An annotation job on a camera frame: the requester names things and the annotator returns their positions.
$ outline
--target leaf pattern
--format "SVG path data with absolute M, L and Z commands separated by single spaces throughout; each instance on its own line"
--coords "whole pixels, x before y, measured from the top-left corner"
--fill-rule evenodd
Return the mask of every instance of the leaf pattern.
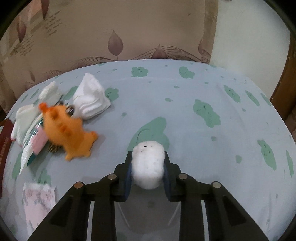
M 118 56 L 123 50 L 123 42 L 114 30 L 108 41 L 108 49 L 109 52 L 115 56 Z
M 132 151 L 133 148 L 143 141 L 157 141 L 165 150 L 168 150 L 170 141 L 163 133 L 166 127 L 166 119 L 164 117 L 157 117 L 147 124 L 143 125 L 133 136 L 127 151 Z
M 73 97 L 73 95 L 75 94 L 76 90 L 77 90 L 78 86 L 73 86 L 66 95 L 64 95 L 63 97 L 63 101 L 69 100 Z
M 37 90 L 32 94 L 32 96 L 30 97 L 30 99 L 32 99 L 35 95 L 37 95 L 38 91 L 39 91 L 39 89 L 37 89 Z
M 165 51 L 162 48 L 160 48 L 160 45 L 158 45 L 157 49 L 155 50 L 155 52 L 151 56 L 151 59 L 156 59 L 156 58 L 157 59 L 168 58 Z
M 20 152 L 17 156 L 17 159 L 15 161 L 15 165 L 13 166 L 11 178 L 16 180 L 18 175 L 20 174 L 20 168 L 21 168 L 21 158 L 22 158 L 22 152 Z
M 41 0 L 41 10 L 43 19 L 45 19 L 49 8 L 49 0 Z
M 12 224 L 11 226 L 9 226 L 8 229 L 11 231 L 11 233 L 12 233 L 14 236 L 15 236 L 16 233 L 18 232 L 18 228 L 17 228 L 17 226 L 14 225 L 14 224 Z
M 35 86 L 35 84 L 26 81 L 25 82 L 25 90 L 27 91 L 28 89 L 32 88 L 33 86 Z
M 52 177 L 50 175 L 47 175 L 47 171 L 45 168 L 42 169 L 37 183 L 49 184 L 49 185 L 52 184 Z
M 209 64 L 210 63 L 210 59 L 211 59 L 211 55 L 204 50 L 204 47 L 203 47 L 203 37 L 202 39 L 200 40 L 200 43 L 198 45 L 198 52 L 201 54 L 202 56 L 202 63 L 206 63 L 206 64 Z
M 36 81 L 35 76 L 34 76 L 34 74 L 32 73 L 31 70 L 30 70 L 30 77 L 31 77 L 31 80 L 32 80 L 33 82 Z
M 23 39 L 25 37 L 26 30 L 27 30 L 27 27 L 26 27 L 24 21 L 19 20 L 17 22 L 17 35 L 18 35 L 20 43 L 23 41 Z
M 50 78 L 53 78 L 53 77 L 56 77 L 58 75 L 61 75 L 63 72 L 60 71 L 60 70 L 56 70 L 56 69 L 53 69 L 53 70 L 50 70 L 48 72 L 45 73 L 45 77 L 46 79 L 50 79 Z
M 94 64 L 104 64 L 106 62 L 115 61 L 108 58 L 101 58 L 101 57 L 86 57 L 79 59 L 71 68 L 70 70 L 83 68 L 86 66 L 94 65 Z

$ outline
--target white folded sock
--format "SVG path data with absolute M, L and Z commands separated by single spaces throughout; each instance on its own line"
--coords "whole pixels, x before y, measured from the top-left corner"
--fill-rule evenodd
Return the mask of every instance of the white folded sock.
M 156 141 L 141 142 L 132 152 L 131 171 L 134 183 L 143 189 L 157 188 L 163 180 L 165 150 Z
M 22 146 L 29 127 L 39 114 L 38 106 L 32 104 L 19 108 L 15 114 L 15 124 L 10 136 L 11 140 L 16 140 Z
M 45 86 L 39 95 L 40 102 L 47 103 L 48 106 L 54 106 L 61 98 L 62 92 L 53 81 L 48 86 Z
M 105 96 L 105 90 L 95 76 L 85 73 L 73 95 L 73 105 L 75 107 L 73 117 L 90 119 L 106 110 L 111 102 Z

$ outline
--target white wall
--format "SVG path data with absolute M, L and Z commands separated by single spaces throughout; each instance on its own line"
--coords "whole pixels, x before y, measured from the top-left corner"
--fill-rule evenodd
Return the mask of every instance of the white wall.
M 246 75 L 270 98 L 289 40 L 288 28 L 263 0 L 219 0 L 211 64 Z

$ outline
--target orange plush toy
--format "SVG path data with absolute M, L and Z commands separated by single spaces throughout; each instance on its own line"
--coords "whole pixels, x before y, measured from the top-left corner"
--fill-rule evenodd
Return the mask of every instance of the orange plush toy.
M 74 113 L 72 106 L 57 105 L 48 108 L 46 103 L 41 103 L 39 109 L 44 116 L 44 130 L 49 140 L 63 146 L 67 153 L 66 160 L 91 155 L 90 149 L 98 139 L 98 134 L 94 131 L 85 132 L 82 120 L 71 118 Z

